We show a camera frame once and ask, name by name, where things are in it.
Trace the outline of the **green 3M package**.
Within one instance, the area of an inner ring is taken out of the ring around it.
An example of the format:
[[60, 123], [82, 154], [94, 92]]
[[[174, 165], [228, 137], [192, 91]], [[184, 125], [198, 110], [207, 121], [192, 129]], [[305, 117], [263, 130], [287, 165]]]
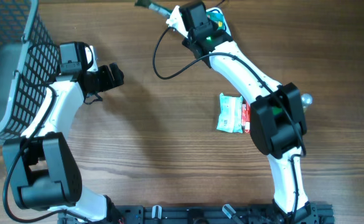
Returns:
[[[172, 13], [171, 9], [161, 6], [151, 0], [136, 0], [134, 5], [155, 11], [167, 19], [170, 18], [170, 15]], [[206, 15], [210, 20], [212, 20], [213, 22], [215, 22], [218, 25], [218, 29], [223, 29], [223, 30], [226, 29], [224, 16], [220, 12], [207, 11]]]

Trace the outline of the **teal snack packet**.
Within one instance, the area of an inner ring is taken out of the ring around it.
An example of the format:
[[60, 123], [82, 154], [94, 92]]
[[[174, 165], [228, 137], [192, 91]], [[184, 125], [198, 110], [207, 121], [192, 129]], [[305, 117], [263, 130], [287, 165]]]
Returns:
[[243, 97], [219, 95], [220, 115], [218, 117], [217, 129], [227, 133], [242, 133], [242, 104]]

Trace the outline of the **red stick sachet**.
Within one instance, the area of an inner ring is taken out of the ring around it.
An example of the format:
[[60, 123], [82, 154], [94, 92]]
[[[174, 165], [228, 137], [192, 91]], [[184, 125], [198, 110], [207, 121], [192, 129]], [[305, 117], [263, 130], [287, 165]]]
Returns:
[[241, 126], [244, 133], [250, 133], [250, 106], [246, 103], [241, 106]]

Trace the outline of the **yellow dish soap bottle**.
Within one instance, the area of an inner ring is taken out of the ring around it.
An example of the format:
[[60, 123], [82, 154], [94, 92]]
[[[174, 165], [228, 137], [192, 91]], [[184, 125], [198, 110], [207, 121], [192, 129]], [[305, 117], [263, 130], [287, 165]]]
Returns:
[[309, 106], [313, 104], [313, 97], [308, 93], [304, 93], [303, 95], [301, 95], [301, 101], [303, 111], [306, 112]]

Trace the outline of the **green lidded jar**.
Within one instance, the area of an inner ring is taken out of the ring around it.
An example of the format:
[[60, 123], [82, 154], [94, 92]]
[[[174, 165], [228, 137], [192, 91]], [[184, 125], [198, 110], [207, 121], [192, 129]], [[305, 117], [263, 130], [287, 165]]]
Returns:
[[282, 110], [282, 108], [279, 108], [277, 106], [273, 106], [272, 107], [272, 112], [273, 112], [274, 116], [278, 116], [279, 114], [283, 113], [283, 110]]

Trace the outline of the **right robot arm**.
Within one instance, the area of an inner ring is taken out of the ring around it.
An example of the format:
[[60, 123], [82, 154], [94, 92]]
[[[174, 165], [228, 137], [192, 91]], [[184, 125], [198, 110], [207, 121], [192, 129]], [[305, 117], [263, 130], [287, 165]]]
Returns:
[[307, 132], [301, 94], [293, 83], [282, 85], [263, 73], [240, 50], [218, 21], [222, 11], [193, 1], [173, 9], [167, 23], [185, 38], [197, 61], [223, 75], [250, 107], [250, 136], [269, 161], [274, 203], [294, 216], [309, 201], [303, 188], [300, 159], [306, 155]]

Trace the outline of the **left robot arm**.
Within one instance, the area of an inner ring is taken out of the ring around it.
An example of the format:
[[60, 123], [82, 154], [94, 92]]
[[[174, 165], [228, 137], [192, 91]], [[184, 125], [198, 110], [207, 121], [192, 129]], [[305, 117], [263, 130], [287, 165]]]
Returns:
[[79, 223], [124, 223], [106, 195], [82, 184], [80, 170], [67, 144], [72, 121], [86, 99], [121, 86], [123, 72], [116, 63], [97, 67], [95, 54], [84, 42], [59, 45], [60, 62], [46, 81], [24, 86], [44, 88], [45, 98], [21, 136], [2, 147], [7, 175], [2, 204], [11, 220], [35, 223], [60, 215]]

